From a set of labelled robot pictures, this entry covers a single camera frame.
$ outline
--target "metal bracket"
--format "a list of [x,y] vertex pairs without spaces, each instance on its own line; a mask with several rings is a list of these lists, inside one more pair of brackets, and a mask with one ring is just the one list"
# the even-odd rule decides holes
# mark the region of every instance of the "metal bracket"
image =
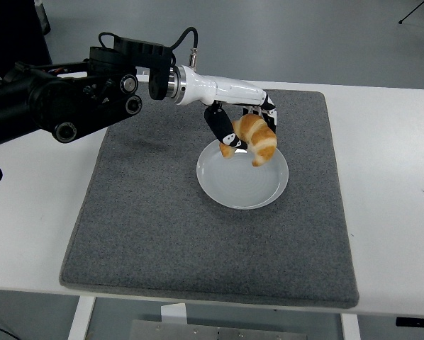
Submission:
[[130,340],[307,340],[305,334],[133,320]]

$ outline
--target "croissant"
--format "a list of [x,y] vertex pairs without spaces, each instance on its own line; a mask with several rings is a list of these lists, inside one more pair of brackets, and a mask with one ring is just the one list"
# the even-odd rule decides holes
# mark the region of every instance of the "croissant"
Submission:
[[[264,119],[248,113],[233,121],[233,128],[239,139],[246,142],[248,149],[255,155],[253,166],[261,166],[272,158],[277,148],[277,135],[270,130]],[[220,151],[223,157],[231,158],[235,148],[220,143]]]

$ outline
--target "white plate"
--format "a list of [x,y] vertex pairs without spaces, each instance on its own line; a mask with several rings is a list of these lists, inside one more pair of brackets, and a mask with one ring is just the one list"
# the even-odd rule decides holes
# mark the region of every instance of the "white plate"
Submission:
[[226,207],[261,208],[283,193],[289,170],[278,149],[264,165],[254,167],[253,158],[253,153],[238,149],[233,158],[225,159],[219,141],[214,140],[198,158],[196,175],[199,184],[209,197]]

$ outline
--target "gray felt mat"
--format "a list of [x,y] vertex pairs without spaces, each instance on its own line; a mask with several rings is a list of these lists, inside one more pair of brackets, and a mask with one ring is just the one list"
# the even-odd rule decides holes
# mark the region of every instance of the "gray felt mat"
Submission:
[[[152,101],[108,129],[60,274],[96,292],[353,307],[358,292],[321,93],[268,91],[289,182],[256,210],[219,205],[196,161],[213,139],[201,103]],[[231,119],[242,109],[225,106]]]

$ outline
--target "gray floor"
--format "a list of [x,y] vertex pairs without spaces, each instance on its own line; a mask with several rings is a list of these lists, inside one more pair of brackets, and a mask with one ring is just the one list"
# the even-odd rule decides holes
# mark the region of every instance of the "gray floor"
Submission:
[[[89,46],[98,45],[97,35],[102,31],[171,45],[186,27],[195,26],[199,30],[200,74],[424,89],[424,5],[403,25],[398,24],[420,0],[45,0],[43,3],[52,28],[46,40],[55,63],[87,58]],[[178,64],[187,63],[191,41],[188,37],[176,50]],[[0,326],[24,335],[23,339],[66,339],[74,299],[0,292]],[[110,300],[107,308],[119,315],[121,305],[120,300]],[[95,320],[100,315],[97,310],[94,313],[91,327],[99,327]],[[240,320],[232,319],[233,310],[189,312],[194,313],[197,322],[228,327],[227,322],[231,321],[249,328],[274,327],[277,320],[264,314],[268,312],[253,309],[241,311],[237,317],[245,316],[245,319]],[[112,320],[115,325],[111,323],[107,327],[119,332],[119,319]],[[289,321],[280,322],[286,326]],[[389,339],[375,334],[390,332],[394,318],[391,321],[364,318],[360,322],[364,340]],[[406,339],[424,339],[424,332],[411,338],[403,329],[396,332],[403,332]]]
[[[78,297],[0,290],[0,328],[22,340],[65,340]],[[0,340],[11,337],[0,332]]]

